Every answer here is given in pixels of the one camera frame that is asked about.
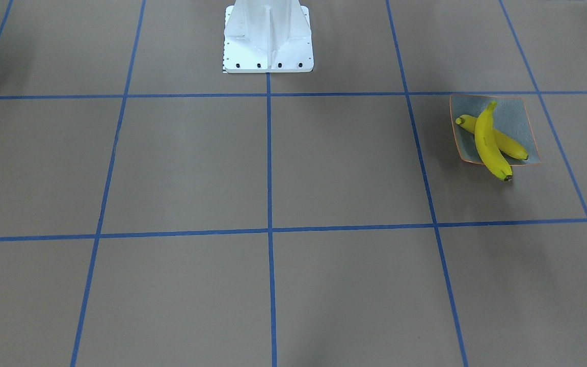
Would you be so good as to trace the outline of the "yellow banana carried to plate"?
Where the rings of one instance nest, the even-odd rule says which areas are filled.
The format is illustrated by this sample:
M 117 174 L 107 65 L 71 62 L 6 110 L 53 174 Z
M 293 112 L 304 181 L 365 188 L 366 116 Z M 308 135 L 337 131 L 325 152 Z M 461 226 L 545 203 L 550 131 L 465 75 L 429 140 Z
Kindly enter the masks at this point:
M 467 114 L 461 115 L 455 119 L 455 123 L 471 135 L 474 135 L 475 133 L 476 122 L 476 117 Z M 496 128 L 493 129 L 493 134 L 496 144 L 502 153 L 515 160 L 528 160 L 529 153 L 519 142 L 500 132 Z

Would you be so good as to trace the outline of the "yellow banana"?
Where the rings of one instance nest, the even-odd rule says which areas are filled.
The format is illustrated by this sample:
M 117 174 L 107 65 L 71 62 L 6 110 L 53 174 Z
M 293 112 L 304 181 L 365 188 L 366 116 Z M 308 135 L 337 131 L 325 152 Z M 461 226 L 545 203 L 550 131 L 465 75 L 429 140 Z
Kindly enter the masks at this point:
M 475 147 L 483 165 L 501 181 L 510 181 L 513 171 L 507 160 L 502 156 L 494 134 L 494 110 L 497 102 L 490 102 L 479 114 L 474 129 Z

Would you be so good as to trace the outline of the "grey square plate orange rim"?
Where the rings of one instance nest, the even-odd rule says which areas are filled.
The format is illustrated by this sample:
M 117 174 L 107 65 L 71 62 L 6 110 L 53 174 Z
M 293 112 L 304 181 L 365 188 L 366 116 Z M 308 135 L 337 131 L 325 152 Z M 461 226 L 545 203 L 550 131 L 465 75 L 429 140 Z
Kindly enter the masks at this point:
M 458 127 L 455 120 L 464 114 L 479 116 L 492 101 L 497 102 L 494 110 L 494 127 L 517 141 L 528 151 L 526 160 L 516 160 L 507 155 L 505 156 L 506 160 L 512 167 L 540 164 L 541 157 L 522 98 L 452 94 L 449 99 L 450 117 L 455 144 L 461 160 L 482 165 L 482 160 L 475 148 L 474 135 L 466 132 L 464 128 Z

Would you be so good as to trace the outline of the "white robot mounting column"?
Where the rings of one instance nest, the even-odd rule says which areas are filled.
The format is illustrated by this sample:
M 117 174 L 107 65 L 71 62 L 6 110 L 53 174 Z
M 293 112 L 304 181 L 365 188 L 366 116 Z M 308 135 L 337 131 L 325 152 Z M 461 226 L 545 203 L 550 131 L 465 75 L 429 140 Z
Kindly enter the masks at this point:
M 310 10 L 299 1 L 235 1 L 224 14 L 224 72 L 314 69 Z

